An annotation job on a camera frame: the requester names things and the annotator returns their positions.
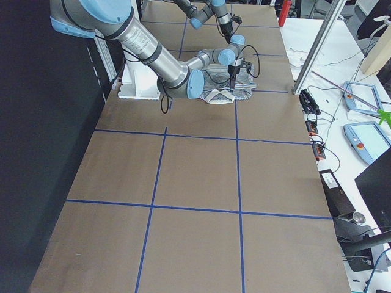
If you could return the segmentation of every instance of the light blue joint cap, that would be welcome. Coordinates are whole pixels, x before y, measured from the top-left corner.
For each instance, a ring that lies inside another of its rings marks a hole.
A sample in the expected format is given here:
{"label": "light blue joint cap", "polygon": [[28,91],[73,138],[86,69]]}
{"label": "light blue joint cap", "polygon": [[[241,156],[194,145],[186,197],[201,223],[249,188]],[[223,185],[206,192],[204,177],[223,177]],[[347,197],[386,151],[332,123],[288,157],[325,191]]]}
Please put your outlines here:
{"label": "light blue joint cap", "polygon": [[190,73],[186,93],[189,99],[196,99],[202,94],[205,78],[201,70],[195,69]]}
{"label": "light blue joint cap", "polygon": [[51,26],[56,32],[61,32],[67,35],[73,35],[80,38],[94,38],[95,32],[84,31],[77,27],[70,26],[67,23],[62,23],[61,21],[55,20],[53,17],[50,17]]}
{"label": "light blue joint cap", "polygon": [[104,23],[124,22],[130,15],[130,0],[79,0],[83,8]]}
{"label": "light blue joint cap", "polygon": [[235,61],[235,53],[232,50],[224,49],[220,52],[218,59],[221,65],[230,65]]}
{"label": "light blue joint cap", "polygon": [[190,19],[190,24],[194,29],[199,29],[202,27],[201,21],[199,21],[197,18],[193,17]]}
{"label": "light blue joint cap", "polygon": [[212,5],[215,7],[223,6],[225,4],[225,0],[212,0]]}
{"label": "light blue joint cap", "polygon": [[231,37],[231,43],[237,44],[237,45],[244,45],[246,42],[246,39],[242,35],[233,35]]}

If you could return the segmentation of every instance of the white table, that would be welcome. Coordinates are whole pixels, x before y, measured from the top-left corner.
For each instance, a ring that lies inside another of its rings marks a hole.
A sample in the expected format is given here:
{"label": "white table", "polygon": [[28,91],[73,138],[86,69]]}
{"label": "white table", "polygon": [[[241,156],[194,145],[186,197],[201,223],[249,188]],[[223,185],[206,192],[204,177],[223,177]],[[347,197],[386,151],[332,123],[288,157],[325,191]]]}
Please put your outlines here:
{"label": "white table", "polygon": [[[302,51],[298,54],[302,54],[305,58],[306,52],[310,51],[312,43],[319,31],[322,22],[322,20],[288,18],[285,22],[284,27],[281,28],[285,49],[287,50],[288,55],[289,53],[295,54],[292,52]],[[336,84],[342,85],[343,82],[349,81],[351,79],[352,75],[356,71],[358,64],[364,57],[362,53],[359,53],[353,58],[343,61],[340,64],[327,66],[319,66],[319,64],[339,62],[345,58],[353,56],[355,53],[358,52],[360,52],[360,49],[354,41],[344,22],[337,21],[330,36],[326,40],[323,49],[321,50],[321,54],[316,62],[317,65],[315,65],[313,70],[335,82]],[[291,69],[294,77],[296,78],[300,68],[291,66]],[[364,77],[365,75],[363,75],[361,71],[359,71],[356,80],[358,81]],[[388,94],[377,79],[376,74],[373,74],[372,76],[364,79],[362,82],[375,85],[379,92],[381,100],[388,102],[390,101]],[[311,76],[309,76],[309,78],[306,80],[305,87],[308,87],[309,85],[315,85],[324,89],[332,87],[332,85],[328,84],[326,81],[318,77],[315,77],[313,74],[311,74]],[[313,87],[310,88],[310,91],[316,99],[316,102],[318,103],[321,110],[324,110],[330,114],[333,114],[335,112],[339,99],[342,95],[341,91],[336,89],[325,91]],[[391,107],[387,107],[386,105],[383,106],[386,111],[391,110]],[[333,152],[335,152],[341,160],[341,166],[339,170],[335,173],[335,176],[341,184],[343,190],[347,194],[355,209],[365,215],[367,219],[365,225],[370,225],[372,228],[374,228],[377,227],[377,224],[369,213],[369,210],[366,207],[354,182],[354,179],[365,170],[367,165],[355,153],[343,133],[343,125],[356,122],[349,120],[347,117],[347,113],[347,108],[344,105],[344,102],[342,102],[340,107],[338,108],[337,113],[335,114],[335,121],[330,128],[329,138],[327,140],[326,146]],[[319,118],[325,118],[328,120],[331,119],[331,117],[326,114],[321,114]],[[376,120],[369,116],[364,117],[363,115],[360,117],[360,121],[379,120]],[[327,122],[319,121],[318,130],[320,136],[326,139],[329,123],[322,125],[323,123]],[[388,136],[391,136],[391,131],[390,128],[387,126],[387,123],[383,123],[382,129],[385,130]],[[326,151],[326,160],[320,161],[318,169],[331,169],[334,171],[337,166],[337,159],[332,154],[330,154],[330,152]],[[374,232],[375,234],[379,234],[380,231],[374,230]],[[352,291],[362,292],[365,286],[365,281],[367,281],[370,276],[370,271],[353,272],[348,264],[345,264],[345,269]],[[390,269],[386,273],[377,272],[374,275],[369,292],[375,293],[376,289],[391,291]]]}

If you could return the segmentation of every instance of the red object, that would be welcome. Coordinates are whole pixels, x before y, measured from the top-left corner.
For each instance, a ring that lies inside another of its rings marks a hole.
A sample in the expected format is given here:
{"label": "red object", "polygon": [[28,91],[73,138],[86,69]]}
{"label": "red object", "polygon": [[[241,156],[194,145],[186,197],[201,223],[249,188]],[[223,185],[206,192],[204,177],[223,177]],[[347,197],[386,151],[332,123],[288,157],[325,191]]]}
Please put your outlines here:
{"label": "red object", "polygon": [[291,8],[292,1],[291,0],[284,0],[282,4],[282,9],[280,12],[280,18],[279,18],[279,26],[282,27],[285,24],[285,20],[288,16],[289,8]]}

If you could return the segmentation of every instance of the sticker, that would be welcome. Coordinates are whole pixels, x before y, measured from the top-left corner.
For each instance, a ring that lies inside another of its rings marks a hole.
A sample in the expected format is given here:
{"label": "sticker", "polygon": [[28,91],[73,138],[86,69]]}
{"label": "sticker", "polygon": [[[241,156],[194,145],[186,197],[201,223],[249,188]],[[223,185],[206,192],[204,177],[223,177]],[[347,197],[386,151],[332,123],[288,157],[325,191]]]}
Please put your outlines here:
{"label": "sticker", "polygon": [[140,29],[133,29],[125,43],[133,53],[140,54],[150,43],[150,39]]}
{"label": "sticker", "polygon": [[332,189],[338,187],[338,183],[334,179],[334,177],[331,175],[331,173],[323,173],[322,177],[324,179],[324,182],[326,182],[327,186]]}

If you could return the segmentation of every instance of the blue cable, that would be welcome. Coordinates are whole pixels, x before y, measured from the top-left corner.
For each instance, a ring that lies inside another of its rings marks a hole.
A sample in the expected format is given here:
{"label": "blue cable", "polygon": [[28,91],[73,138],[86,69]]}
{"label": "blue cable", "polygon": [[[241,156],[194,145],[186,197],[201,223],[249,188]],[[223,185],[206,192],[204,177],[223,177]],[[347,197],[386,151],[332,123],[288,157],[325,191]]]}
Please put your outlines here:
{"label": "blue cable", "polygon": [[368,288],[369,288],[369,284],[371,283],[371,280],[372,280],[372,277],[373,275],[375,274],[375,270],[376,270],[376,267],[378,266],[379,264],[379,261],[380,259],[383,257],[383,255],[385,255],[387,253],[387,251],[391,250],[391,247],[384,250],[378,257],[378,259],[376,260],[375,262],[375,265],[373,266],[373,270],[372,270],[372,273],[371,273],[371,276],[369,277],[368,281],[367,281],[367,287],[364,288],[364,292],[363,293],[367,293],[368,292]]}

